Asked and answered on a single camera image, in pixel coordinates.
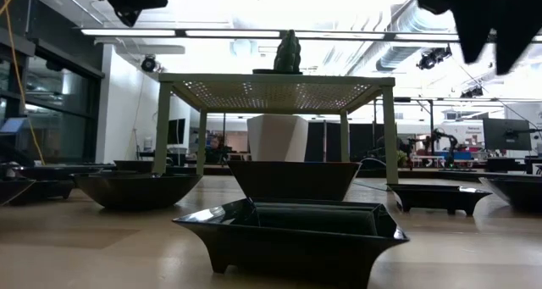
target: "screen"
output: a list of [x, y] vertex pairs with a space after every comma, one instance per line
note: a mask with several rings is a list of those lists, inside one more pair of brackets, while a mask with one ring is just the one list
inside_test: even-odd
[[169, 121], [168, 144], [182, 144], [185, 140], [185, 119]]
[[526, 120], [484, 119], [485, 149], [530, 151], [532, 149], [531, 134], [526, 132], [528, 129]]
[[0, 133], [18, 133], [20, 128], [25, 123], [26, 118], [11, 118], [3, 124]]

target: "succulent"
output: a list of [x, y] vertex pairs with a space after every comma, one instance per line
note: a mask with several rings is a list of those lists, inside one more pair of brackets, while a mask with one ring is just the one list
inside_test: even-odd
[[274, 59], [274, 69], [283, 72], [299, 73], [301, 63], [301, 45], [296, 32], [289, 30], [277, 47], [277, 56]]

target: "wooden floor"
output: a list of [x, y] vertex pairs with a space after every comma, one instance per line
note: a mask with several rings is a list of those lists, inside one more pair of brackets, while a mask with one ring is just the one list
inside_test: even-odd
[[[2, 207], [0, 288], [324, 288], [235, 267], [215, 275], [203, 243], [170, 221], [240, 198], [232, 176], [210, 176], [177, 207], [159, 212], [110, 212], [80, 191], [67, 201]], [[542, 220], [514, 214], [495, 195], [478, 203], [474, 218], [416, 208], [402, 214], [392, 194], [360, 186], [346, 200], [386, 203], [412, 239], [379, 258], [369, 288], [542, 287]]]

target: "yellow cable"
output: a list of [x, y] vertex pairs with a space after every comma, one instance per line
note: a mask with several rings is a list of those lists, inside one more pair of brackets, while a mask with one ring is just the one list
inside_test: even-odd
[[[23, 88], [23, 81], [20, 78], [19, 65], [17, 64], [17, 53], [15, 52], [15, 45], [14, 45], [14, 34], [11, 30], [11, 19], [9, 17], [8, 5], [11, 2], [11, 0], [3, 0], [3, 1], [4, 1], [4, 6], [0, 8], [0, 15], [3, 13], [4, 10], [6, 11], [6, 18], [8, 20], [9, 43], [11, 43], [11, 53], [14, 58], [15, 74], [17, 75], [17, 83], [19, 84], [20, 101], [22, 102], [23, 106], [25, 106], [26, 108], [25, 89]], [[34, 127], [32, 126], [32, 122], [30, 121], [30, 116], [28, 117], [28, 124], [30, 125], [30, 133], [32, 134], [32, 139], [34, 139], [34, 145], [36, 145], [37, 153], [40, 155], [41, 164], [45, 165], [45, 160], [43, 159], [43, 154], [41, 154], [40, 145], [37, 142], [36, 133], [34, 132]]]

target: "perforated tabletop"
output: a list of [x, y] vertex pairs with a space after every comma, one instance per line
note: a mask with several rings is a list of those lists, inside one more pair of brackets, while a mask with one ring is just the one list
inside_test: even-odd
[[351, 113], [394, 86], [394, 78], [314, 75], [169, 74], [162, 85], [209, 113]]

